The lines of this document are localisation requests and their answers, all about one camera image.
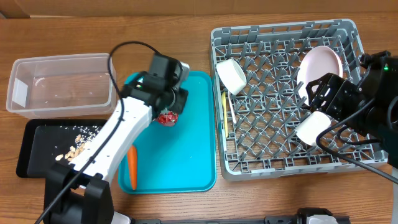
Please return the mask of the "pink round plate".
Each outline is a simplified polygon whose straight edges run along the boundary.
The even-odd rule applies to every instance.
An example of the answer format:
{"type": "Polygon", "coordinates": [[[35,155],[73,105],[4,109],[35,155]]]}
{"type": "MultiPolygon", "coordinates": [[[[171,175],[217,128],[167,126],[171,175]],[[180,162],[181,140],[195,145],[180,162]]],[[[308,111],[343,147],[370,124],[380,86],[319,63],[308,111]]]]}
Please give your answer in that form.
{"type": "Polygon", "coordinates": [[[297,83],[303,85],[298,90],[299,97],[306,97],[305,104],[309,106],[308,94],[305,89],[311,81],[321,78],[327,73],[343,76],[343,66],[339,56],[327,46],[318,46],[304,56],[297,73],[297,83]]]}

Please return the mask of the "orange carrot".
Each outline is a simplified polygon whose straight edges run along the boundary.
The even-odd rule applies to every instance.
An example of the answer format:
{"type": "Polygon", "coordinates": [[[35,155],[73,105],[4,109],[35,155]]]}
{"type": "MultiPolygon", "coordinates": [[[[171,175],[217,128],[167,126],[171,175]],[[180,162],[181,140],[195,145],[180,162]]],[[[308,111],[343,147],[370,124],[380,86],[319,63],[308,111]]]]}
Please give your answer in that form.
{"type": "Polygon", "coordinates": [[[137,151],[134,145],[132,145],[127,152],[127,164],[129,167],[129,178],[131,188],[137,189],[137,151]]]}

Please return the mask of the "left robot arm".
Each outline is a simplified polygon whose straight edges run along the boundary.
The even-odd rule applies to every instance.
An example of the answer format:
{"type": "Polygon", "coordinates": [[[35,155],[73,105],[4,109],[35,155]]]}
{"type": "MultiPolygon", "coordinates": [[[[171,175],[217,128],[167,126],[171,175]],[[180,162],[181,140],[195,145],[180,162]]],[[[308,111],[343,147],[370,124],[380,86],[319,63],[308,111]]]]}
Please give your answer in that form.
{"type": "Polygon", "coordinates": [[[132,223],[114,209],[110,185],[134,140],[163,111],[182,113],[190,71],[167,79],[141,72],[123,86],[111,117],[89,146],[67,165],[56,163],[45,179],[44,211],[37,223],[132,223]]]}

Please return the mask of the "white cup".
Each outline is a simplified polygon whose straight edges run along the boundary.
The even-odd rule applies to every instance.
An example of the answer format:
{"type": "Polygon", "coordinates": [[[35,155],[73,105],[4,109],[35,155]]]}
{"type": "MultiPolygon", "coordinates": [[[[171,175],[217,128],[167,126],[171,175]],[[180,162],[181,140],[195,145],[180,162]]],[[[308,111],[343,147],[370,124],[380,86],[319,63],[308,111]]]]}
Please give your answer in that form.
{"type": "Polygon", "coordinates": [[[319,111],[314,111],[295,129],[297,137],[310,146],[316,145],[317,136],[330,127],[330,118],[319,111]]]}

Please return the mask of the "yellow plastic spoon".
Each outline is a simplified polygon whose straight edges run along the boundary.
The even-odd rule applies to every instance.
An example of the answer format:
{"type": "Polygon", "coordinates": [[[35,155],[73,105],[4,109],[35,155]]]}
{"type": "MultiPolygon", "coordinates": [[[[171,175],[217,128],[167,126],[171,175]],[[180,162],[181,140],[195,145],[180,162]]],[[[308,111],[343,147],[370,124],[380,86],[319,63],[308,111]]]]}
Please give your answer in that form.
{"type": "Polygon", "coordinates": [[[222,104],[222,109],[223,109],[223,124],[224,124],[224,132],[225,132],[225,137],[228,138],[228,113],[226,109],[226,93],[222,92],[221,94],[221,104],[222,104]]]}

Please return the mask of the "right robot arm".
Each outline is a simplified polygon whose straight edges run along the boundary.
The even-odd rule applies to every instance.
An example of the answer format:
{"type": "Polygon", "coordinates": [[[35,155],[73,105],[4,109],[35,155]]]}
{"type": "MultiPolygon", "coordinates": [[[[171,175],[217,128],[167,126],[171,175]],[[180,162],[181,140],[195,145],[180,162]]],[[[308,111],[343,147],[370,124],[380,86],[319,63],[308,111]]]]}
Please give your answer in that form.
{"type": "Polygon", "coordinates": [[[360,66],[366,69],[358,84],[334,73],[311,81],[306,86],[310,107],[323,112],[337,122],[322,131],[315,139],[323,151],[344,161],[397,183],[397,178],[356,159],[346,157],[327,148],[321,138],[337,129],[336,136],[348,128],[362,136],[370,134],[372,139],[358,142],[358,145],[378,144],[388,153],[388,163],[397,167],[397,57],[389,51],[376,54],[362,54],[360,66]]]}

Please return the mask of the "red snack wrapper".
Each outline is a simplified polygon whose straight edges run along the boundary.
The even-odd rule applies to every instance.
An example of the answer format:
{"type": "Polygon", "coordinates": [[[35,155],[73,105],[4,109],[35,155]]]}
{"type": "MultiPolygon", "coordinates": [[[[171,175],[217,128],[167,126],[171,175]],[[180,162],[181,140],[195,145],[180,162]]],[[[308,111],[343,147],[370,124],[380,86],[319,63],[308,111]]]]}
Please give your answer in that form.
{"type": "Polygon", "coordinates": [[[175,126],[176,122],[178,121],[178,114],[169,111],[167,113],[160,114],[156,120],[158,123],[164,126],[175,126]]]}

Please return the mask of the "green bowl with nuts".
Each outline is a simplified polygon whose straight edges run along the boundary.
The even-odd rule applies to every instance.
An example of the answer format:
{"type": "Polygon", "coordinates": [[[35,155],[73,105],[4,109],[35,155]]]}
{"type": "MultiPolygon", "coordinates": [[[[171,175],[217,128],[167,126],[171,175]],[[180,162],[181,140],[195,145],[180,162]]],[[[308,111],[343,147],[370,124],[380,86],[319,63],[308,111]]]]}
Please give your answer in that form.
{"type": "Polygon", "coordinates": [[[232,58],[217,63],[216,71],[224,86],[233,95],[237,95],[247,84],[240,64],[232,58]]]}

